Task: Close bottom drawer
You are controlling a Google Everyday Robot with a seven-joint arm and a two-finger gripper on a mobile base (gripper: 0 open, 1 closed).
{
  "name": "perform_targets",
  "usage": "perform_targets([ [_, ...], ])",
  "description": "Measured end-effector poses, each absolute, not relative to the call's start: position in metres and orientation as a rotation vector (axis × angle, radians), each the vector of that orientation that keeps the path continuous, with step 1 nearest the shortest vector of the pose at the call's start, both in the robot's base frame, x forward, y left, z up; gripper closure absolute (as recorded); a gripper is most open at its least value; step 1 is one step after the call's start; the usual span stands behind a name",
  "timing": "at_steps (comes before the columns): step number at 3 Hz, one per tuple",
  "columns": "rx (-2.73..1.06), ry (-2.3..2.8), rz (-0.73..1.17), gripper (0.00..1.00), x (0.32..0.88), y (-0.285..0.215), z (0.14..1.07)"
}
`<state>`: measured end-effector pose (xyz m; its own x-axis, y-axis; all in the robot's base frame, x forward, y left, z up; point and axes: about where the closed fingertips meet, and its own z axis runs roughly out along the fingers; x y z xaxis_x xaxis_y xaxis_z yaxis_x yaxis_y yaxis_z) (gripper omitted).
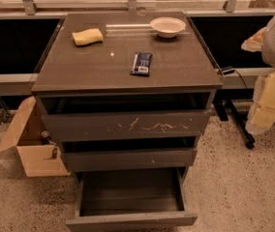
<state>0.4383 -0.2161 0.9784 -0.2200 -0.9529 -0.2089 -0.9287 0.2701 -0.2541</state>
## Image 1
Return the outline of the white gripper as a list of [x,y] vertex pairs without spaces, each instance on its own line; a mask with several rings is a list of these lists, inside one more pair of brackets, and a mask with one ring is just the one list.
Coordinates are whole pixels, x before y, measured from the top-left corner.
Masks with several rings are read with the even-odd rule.
[[[241,48],[245,51],[261,51],[265,28],[245,40]],[[253,95],[253,104],[248,113],[245,129],[252,135],[268,131],[275,123],[275,72],[259,76]]]

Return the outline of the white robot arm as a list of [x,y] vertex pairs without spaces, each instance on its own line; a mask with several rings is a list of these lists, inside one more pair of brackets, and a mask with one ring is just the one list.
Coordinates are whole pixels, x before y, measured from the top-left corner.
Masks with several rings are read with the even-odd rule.
[[275,123],[275,15],[267,25],[244,41],[241,48],[261,52],[262,61],[274,71],[259,76],[254,88],[253,104],[248,113],[245,129],[257,135],[268,131]]

